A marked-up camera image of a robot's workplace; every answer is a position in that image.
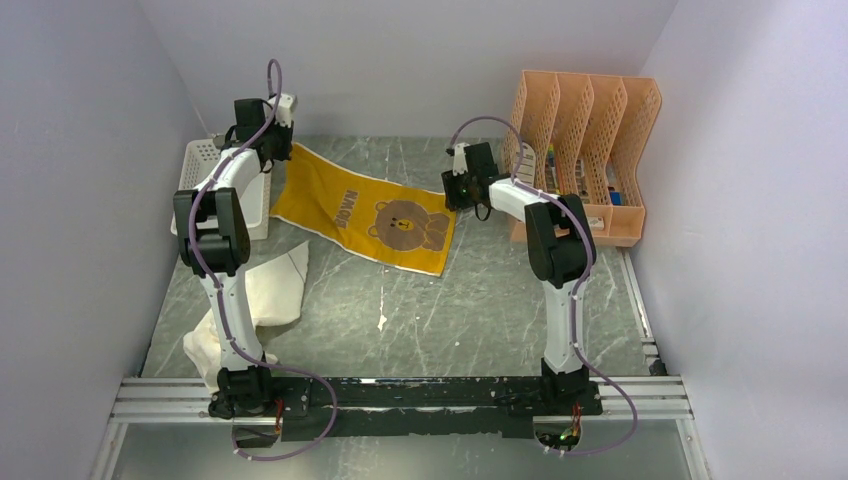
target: gray marble tabletop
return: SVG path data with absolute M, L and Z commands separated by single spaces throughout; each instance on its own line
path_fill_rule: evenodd
M 450 168 L 446 138 L 296 140 L 350 170 L 433 191 L 441 191 L 439 173 Z M 276 165 L 272 204 L 284 184 L 285 166 Z M 380 265 L 282 221 L 270 222 L 268 239 L 252 243 L 249 268 L 310 241 L 301 318 L 257 332 L 280 363 L 329 376 L 538 374 L 544 295 L 526 245 L 509 241 L 504 214 L 493 212 L 480 222 L 473 212 L 461 213 L 440 278 Z M 607 374 L 647 375 L 621 262 L 616 249 L 598 249 L 584 301 L 584 345 Z M 198 377 L 182 337 L 208 310 L 198 280 L 178 261 L 142 376 Z M 381 316 L 386 321 L 378 329 Z

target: wall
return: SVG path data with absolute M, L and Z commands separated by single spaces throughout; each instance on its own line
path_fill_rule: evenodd
M 846 31 L 835 0 L 682 0 L 642 70 L 636 271 L 719 480 L 848 472 Z
M 0 45 L 0 476 L 88 478 L 202 129 L 134 0 L 4 1 Z
M 413 136 L 508 116 L 523 68 L 638 73 L 676 3 L 141 0 L 209 130 L 277 57 L 298 132 Z

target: brown bear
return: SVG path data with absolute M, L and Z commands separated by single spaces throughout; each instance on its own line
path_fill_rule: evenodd
M 378 202 L 377 218 L 368 228 L 368 235 L 379 238 L 383 245 L 399 252 L 425 248 L 440 252 L 450 217 L 444 213 L 428 213 L 421 205 L 409 200 Z

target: crumpled white towel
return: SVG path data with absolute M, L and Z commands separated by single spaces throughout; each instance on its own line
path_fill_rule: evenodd
M 300 318 L 308 260 L 309 242 L 303 242 L 285 255 L 247 271 L 244 282 L 254 329 L 286 325 Z M 209 393 L 217 392 L 221 343 L 211 308 L 197 327 L 183 337 L 183 350 L 197 367 Z M 265 358 L 268 363 L 277 362 L 270 353 Z

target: yellow towel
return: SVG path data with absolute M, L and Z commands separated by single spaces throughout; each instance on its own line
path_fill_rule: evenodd
M 456 224 L 443 194 L 351 172 L 300 144 L 271 215 L 351 253 L 430 275 L 442 274 Z

